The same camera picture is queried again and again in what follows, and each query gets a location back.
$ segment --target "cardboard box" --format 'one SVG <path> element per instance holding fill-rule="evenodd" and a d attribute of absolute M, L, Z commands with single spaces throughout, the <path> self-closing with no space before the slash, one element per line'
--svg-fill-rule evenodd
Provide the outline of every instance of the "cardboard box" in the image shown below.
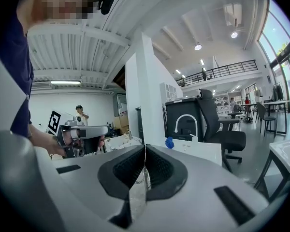
<path fill-rule="evenodd" d="M 121 134 L 125 134 L 129 130 L 128 116 L 119 116 L 114 118 L 114 129 L 120 129 Z"/>

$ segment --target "blue crumpled cloth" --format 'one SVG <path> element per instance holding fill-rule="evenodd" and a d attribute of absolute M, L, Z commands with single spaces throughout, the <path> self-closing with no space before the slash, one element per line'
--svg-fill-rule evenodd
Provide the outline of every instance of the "blue crumpled cloth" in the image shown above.
<path fill-rule="evenodd" d="M 168 137 L 168 138 L 165 140 L 165 145 L 166 145 L 169 149 L 174 148 L 173 137 Z"/>

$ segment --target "black metal railing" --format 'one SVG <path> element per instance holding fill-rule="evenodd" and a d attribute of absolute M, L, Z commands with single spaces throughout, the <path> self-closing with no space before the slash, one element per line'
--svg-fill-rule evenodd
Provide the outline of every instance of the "black metal railing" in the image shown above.
<path fill-rule="evenodd" d="M 187 76 L 185 78 L 181 78 L 177 80 L 177 84 L 180 87 L 184 87 L 190 84 L 204 82 L 207 80 L 233 75 L 238 73 L 250 72 L 250 71 L 257 71 L 258 67 L 256 65 L 256 60 L 249 60 L 244 62 L 239 62 L 235 64 L 229 64 L 225 66 L 221 66 L 218 68 L 206 70 L 206 79 L 203 76 L 202 72 Z"/>

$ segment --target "chair armrest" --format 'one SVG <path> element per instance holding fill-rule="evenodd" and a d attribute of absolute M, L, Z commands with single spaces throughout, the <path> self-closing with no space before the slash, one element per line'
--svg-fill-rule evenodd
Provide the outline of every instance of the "chair armrest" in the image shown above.
<path fill-rule="evenodd" d="M 218 122 L 221 124 L 231 124 L 231 123 L 239 123 L 240 120 L 237 118 L 230 118 L 230 119 L 219 119 Z"/>
<path fill-rule="evenodd" d="M 230 113 L 230 114 L 228 114 L 228 115 L 239 115 L 239 114 L 243 114 L 243 113 L 241 113 L 241 112 L 237 112 L 237 113 Z"/>

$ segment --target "round ceiling lamp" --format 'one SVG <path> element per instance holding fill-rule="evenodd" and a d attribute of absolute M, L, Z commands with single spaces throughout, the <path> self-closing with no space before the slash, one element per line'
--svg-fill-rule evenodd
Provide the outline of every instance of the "round ceiling lamp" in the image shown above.
<path fill-rule="evenodd" d="M 233 33 L 231 34 L 231 38 L 232 38 L 232 39 L 235 39 L 237 36 L 238 36 L 238 33 L 237 33 L 237 32 L 233 32 Z"/>
<path fill-rule="evenodd" d="M 198 44 L 194 47 L 194 50 L 199 51 L 201 48 L 202 48 L 202 46 L 200 44 Z"/>

